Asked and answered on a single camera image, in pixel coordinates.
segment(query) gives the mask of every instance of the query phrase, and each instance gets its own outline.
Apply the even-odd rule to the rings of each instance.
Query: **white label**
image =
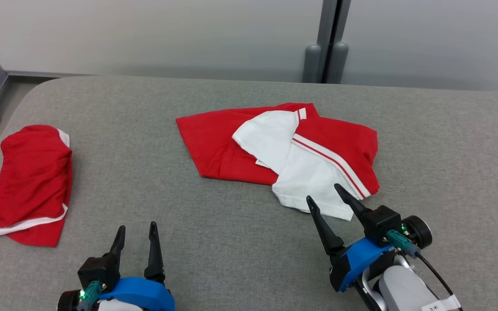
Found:
[[[447,309],[441,301],[435,301],[422,307],[422,311],[447,311]]]

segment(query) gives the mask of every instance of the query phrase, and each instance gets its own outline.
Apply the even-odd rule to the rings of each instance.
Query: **white sleeve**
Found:
[[[267,111],[242,124],[232,138],[243,150],[279,174],[287,161],[299,120],[304,118],[305,108],[295,112]]]

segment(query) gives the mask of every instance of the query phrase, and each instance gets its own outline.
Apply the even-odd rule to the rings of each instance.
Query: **gray table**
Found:
[[[366,310],[355,291],[330,286],[309,215],[280,206],[270,187],[199,177],[174,122],[289,101],[378,130],[381,189],[365,203],[425,219],[434,243],[424,254],[464,309],[498,310],[498,93],[73,77],[36,87],[4,132],[51,124],[70,134],[74,180],[57,248],[0,238],[0,311],[53,310],[62,291],[79,287],[85,259],[107,252],[122,224],[121,273],[141,276],[150,220],[159,225],[178,310]],[[362,236],[356,220],[327,220],[346,241]]]

